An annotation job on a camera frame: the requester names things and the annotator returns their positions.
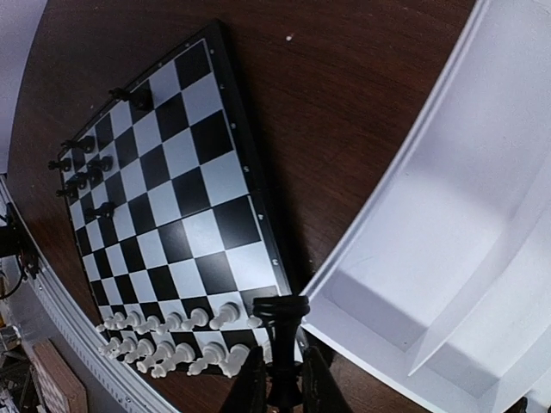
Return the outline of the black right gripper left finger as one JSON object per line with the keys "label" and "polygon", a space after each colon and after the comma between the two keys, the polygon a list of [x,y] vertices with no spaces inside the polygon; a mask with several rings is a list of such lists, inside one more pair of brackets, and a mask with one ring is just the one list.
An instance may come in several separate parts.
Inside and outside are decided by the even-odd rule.
{"label": "black right gripper left finger", "polygon": [[267,411],[266,365],[263,348],[251,350],[219,413],[264,413]]}

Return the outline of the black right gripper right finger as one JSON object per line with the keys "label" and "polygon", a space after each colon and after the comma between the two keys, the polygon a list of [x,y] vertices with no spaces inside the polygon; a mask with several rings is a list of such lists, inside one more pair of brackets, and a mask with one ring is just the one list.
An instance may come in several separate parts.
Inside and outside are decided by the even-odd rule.
{"label": "black right gripper right finger", "polygon": [[303,411],[352,413],[320,351],[309,347],[302,364]]}

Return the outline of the white plastic divided tray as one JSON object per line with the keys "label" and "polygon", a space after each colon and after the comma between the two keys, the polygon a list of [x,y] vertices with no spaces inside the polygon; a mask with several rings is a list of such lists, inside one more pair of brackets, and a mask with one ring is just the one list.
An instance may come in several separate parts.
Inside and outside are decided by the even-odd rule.
{"label": "white plastic divided tray", "polygon": [[427,410],[549,411],[549,2],[475,3],[304,293],[306,331]]}

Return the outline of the black white chessboard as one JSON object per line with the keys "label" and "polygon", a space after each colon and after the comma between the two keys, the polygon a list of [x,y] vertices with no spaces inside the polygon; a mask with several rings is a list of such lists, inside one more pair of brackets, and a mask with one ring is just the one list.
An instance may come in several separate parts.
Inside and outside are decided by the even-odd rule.
{"label": "black white chessboard", "polygon": [[[246,329],[253,299],[290,292],[251,117],[237,81],[229,33],[210,22],[133,80],[152,108],[110,99],[62,148],[69,172],[111,156],[113,168],[65,201],[87,284],[104,319],[137,311],[162,320],[207,312],[209,330]],[[86,219],[113,202],[112,219]]]}

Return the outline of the black chess pawn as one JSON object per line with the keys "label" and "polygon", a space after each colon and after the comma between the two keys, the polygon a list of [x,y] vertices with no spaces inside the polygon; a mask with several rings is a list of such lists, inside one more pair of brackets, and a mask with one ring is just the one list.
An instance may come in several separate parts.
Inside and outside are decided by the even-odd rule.
{"label": "black chess pawn", "polygon": [[85,188],[88,183],[99,182],[102,179],[102,172],[99,169],[91,169],[75,174],[70,182],[75,183],[79,188]]}
{"label": "black chess pawn", "polygon": [[61,170],[63,172],[69,172],[72,168],[72,160],[70,158],[64,158],[61,160],[51,160],[47,164],[49,170]]}
{"label": "black chess pawn", "polygon": [[56,190],[57,197],[77,198],[78,191],[86,189],[87,184],[81,182],[67,182],[64,187]]}
{"label": "black chess pawn", "polygon": [[113,158],[111,156],[104,156],[91,159],[88,162],[88,168],[108,172],[113,168]]}

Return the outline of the black chess bishop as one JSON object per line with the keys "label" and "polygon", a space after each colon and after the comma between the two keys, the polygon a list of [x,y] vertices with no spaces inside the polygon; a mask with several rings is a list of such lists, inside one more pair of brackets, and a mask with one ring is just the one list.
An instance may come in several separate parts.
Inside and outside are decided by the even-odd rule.
{"label": "black chess bishop", "polygon": [[138,110],[150,110],[152,108],[152,93],[148,89],[136,89],[128,91],[122,88],[110,89],[108,93],[117,100],[128,102]]}

